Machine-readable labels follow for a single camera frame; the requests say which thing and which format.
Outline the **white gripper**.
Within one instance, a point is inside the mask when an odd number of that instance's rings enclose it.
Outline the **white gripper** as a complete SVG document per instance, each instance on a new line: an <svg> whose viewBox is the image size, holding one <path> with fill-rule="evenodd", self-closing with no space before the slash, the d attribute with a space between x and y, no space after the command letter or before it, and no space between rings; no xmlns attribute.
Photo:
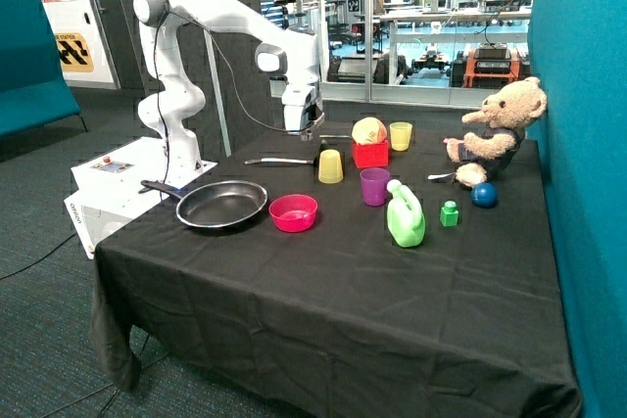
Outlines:
<svg viewBox="0 0 627 418"><path fill-rule="evenodd" d="M301 132L301 141L313 139L314 129L320 127L325 118L318 86L288 83L281 103L285 129Z"/></svg>

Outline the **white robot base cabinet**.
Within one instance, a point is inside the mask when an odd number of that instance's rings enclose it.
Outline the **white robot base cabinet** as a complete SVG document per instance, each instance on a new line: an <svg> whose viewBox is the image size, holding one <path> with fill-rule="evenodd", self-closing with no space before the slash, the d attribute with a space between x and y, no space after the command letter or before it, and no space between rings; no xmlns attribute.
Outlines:
<svg viewBox="0 0 627 418"><path fill-rule="evenodd" d="M94 257L99 242L167 197L147 191L143 180L180 189L215 165L202 161L198 169L184 171L166 167L162 141L141 137L74 166L77 191L65 198L65 207L87 257Z"/></svg>

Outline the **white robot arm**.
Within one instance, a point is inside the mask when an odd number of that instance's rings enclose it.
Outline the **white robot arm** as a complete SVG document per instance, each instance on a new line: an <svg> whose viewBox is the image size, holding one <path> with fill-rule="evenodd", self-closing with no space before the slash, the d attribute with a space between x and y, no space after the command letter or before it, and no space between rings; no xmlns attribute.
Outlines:
<svg viewBox="0 0 627 418"><path fill-rule="evenodd" d="M203 170L197 136L186 121L204 109L206 96L185 68L190 52L206 51L215 33L256 39L258 69L284 78L282 131L308 139L323 123L318 42L312 30L283 29L239 0L133 0L132 8L144 64L159 86L137 111L161 138L153 161L165 181Z"/></svg>

